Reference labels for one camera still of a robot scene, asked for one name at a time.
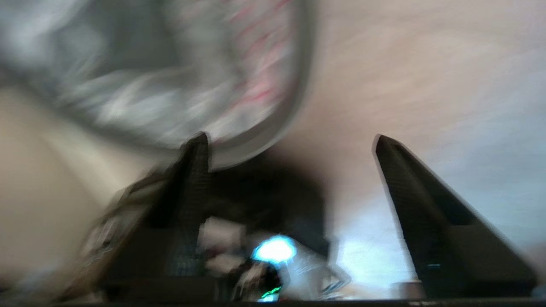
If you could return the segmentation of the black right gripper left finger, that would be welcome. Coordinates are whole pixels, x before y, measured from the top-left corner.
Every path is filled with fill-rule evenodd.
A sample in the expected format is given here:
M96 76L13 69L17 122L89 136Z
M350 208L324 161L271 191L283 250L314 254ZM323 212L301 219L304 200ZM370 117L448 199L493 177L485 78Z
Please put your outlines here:
M199 133L179 159L102 274L107 300L195 300L215 289L197 250L210 186L209 138Z

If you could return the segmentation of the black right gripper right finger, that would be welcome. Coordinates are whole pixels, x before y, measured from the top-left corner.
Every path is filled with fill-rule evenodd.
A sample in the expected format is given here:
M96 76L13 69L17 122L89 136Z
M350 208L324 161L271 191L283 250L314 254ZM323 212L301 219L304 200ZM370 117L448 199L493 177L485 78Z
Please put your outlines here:
M427 297L531 295L538 282L531 266L427 165L382 134L374 152Z

